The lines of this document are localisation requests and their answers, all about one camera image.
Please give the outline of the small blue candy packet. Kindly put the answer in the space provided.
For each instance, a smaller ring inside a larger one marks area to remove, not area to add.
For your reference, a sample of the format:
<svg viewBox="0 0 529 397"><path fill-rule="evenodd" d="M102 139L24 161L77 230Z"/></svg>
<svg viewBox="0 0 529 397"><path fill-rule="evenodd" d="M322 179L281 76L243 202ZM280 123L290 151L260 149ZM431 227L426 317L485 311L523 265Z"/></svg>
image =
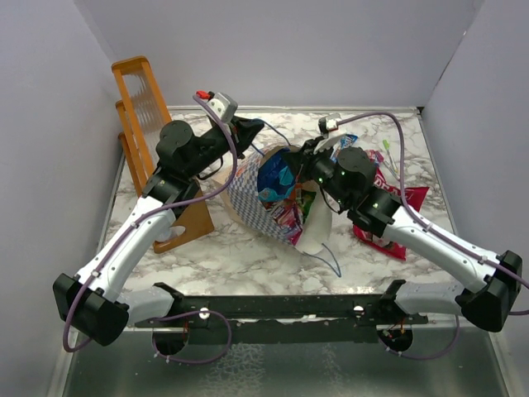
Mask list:
<svg viewBox="0 0 529 397"><path fill-rule="evenodd" d="M353 147L355 143L358 140L358 136L355 134L345 134L341 137L339 142L336 144L332 154L331 154L331 160L336 163L337 157L340 154L341 151L343 151L346 148Z"/></svg>

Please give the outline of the blue checkered paper bag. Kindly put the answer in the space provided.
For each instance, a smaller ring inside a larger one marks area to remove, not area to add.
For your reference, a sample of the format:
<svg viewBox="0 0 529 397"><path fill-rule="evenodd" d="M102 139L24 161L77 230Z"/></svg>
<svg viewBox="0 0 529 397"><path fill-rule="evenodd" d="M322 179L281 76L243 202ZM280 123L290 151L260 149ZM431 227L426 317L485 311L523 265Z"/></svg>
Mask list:
<svg viewBox="0 0 529 397"><path fill-rule="evenodd" d="M277 242L291 246L305 256L322 261L331 268L336 276L340 277L339 262L329 248L332 212L326 203L326 196L315 182L308 181L303 184L296 182L290 196L284 199L295 202L296 189L306 189L316 193L307 221L303 224L303 233L296 246L288 242L269 213L269 209L277 202L263 203L258 197L257 176L259 169L275 152L283 147L288 147L291 151L298 149L288 139L285 139L282 144L268 144L261 149L256 147L251 154L238 162L234 179L228 188L221 193L226 210L236 222L261 232Z"/></svg>

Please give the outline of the purple berries candy bag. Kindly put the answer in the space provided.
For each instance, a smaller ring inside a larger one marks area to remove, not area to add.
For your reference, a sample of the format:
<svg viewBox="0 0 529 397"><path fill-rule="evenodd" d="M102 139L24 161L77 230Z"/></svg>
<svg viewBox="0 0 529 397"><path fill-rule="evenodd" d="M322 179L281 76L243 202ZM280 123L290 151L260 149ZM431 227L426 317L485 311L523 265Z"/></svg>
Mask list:
<svg viewBox="0 0 529 397"><path fill-rule="evenodd" d="M369 149L366 154L377 169L384 164L384 157L379 151Z"/></svg>

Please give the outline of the blue cookie snack pack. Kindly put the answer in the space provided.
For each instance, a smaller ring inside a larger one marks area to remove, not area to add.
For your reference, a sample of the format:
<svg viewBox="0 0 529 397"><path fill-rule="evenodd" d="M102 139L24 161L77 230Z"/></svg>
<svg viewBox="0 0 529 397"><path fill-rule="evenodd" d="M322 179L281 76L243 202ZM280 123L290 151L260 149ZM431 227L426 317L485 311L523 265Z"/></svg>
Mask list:
<svg viewBox="0 0 529 397"><path fill-rule="evenodd" d="M295 177L283 158L288 147L280 148L259 169L257 176L258 197L263 203L287 199L296 184Z"/></svg>

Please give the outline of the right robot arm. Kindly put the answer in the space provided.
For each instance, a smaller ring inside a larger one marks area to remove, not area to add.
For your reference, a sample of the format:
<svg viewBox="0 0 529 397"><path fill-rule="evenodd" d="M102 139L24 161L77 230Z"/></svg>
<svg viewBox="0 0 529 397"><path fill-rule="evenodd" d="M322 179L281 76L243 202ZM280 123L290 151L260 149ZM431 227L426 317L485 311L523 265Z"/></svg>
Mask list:
<svg viewBox="0 0 529 397"><path fill-rule="evenodd" d="M310 140L283 155L294 176L316 182L356 227L405 246L454 278L440 284L392 283L379 304L386 322L443 313L462 316L488 332L503 329L521 289L519 255L497 254L469 243L428 221L404 199L376 187L377 167L361 148L345 148L332 160L330 151L317 152L315 144Z"/></svg>

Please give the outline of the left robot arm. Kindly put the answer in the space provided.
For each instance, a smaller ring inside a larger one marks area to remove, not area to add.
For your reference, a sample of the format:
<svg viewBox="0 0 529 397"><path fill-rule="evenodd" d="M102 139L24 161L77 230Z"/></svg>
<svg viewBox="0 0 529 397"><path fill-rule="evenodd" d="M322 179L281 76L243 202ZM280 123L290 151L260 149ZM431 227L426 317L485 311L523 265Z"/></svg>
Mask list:
<svg viewBox="0 0 529 397"><path fill-rule="evenodd" d="M125 294L123 286L149 247L194 204L200 203L197 176L228 151L239 158L264 123L233 117L226 125L195 136L181 120L165 124L155 148L159 157L129 218L108 244L75 276L61 274L53 284L55 302L67 328L108 346L128 325L152 318L170 327L183 314L178 294L158 283Z"/></svg>

